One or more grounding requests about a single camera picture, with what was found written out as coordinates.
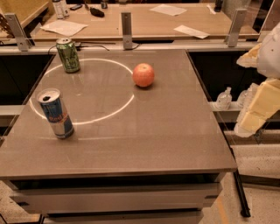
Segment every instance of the green can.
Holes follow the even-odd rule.
[[[72,74],[80,70],[77,49],[70,38],[59,38],[56,41],[56,48],[58,49],[64,70],[67,73]]]

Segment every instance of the desk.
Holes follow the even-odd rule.
[[[0,148],[0,179],[14,187],[12,198],[47,223],[84,213],[110,223],[198,223],[236,163],[186,52],[79,56],[74,74],[55,57]],[[143,61],[156,73],[148,89],[130,77]],[[35,96],[44,88],[63,94],[75,128],[68,139],[41,117]]]
[[[178,3],[169,4],[186,9],[187,11],[176,17],[151,11],[150,9],[158,4],[110,4],[104,18],[94,17],[88,10],[82,7],[76,11],[70,11],[70,17],[66,21],[88,25],[87,28],[72,36],[74,40],[83,39],[122,39],[121,13],[131,12],[133,39],[197,39],[174,28],[185,25],[201,32],[206,32],[211,38],[224,39],[229,32],[231,20],[223,13],[215,15],[209,12],[207,3]],[[55,21],[52,16],[47,23]],[[249,26],[241,28],[241,37],[252,37],[257,33]],[[39,31],[33,38],[40,40],[55,40],[62,38],[62,35],[48,31]]]

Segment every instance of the red apple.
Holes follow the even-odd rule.
[[[141,88],[148,87],[154,78],[154,69],[149,64],[141,63],[133,69],[132,79]]]

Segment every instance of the concrete floor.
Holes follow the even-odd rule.
[[[280,144],[243,144],[233,146],[239,172],[280,179]],[[251,217],[241,216],[241,205],[235,189],[233,174],[222,180],[223,191],[209,208],[204,208],[204,218],[199,224],[274,224],[280,220],[280,188],[244,185]],[[35,221],[10,198],[12,191],[0,182],[0,214],[8,223]]]

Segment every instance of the can top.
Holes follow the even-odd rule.
[[[59,38],[56,40],[56,43],[59,45],[65,45],[71,43],[72,40],[70,38]]]
[[[41,103],[53,102],[60,97],[60,91],[57,88],[47,88],[38,93],[37,101]]]

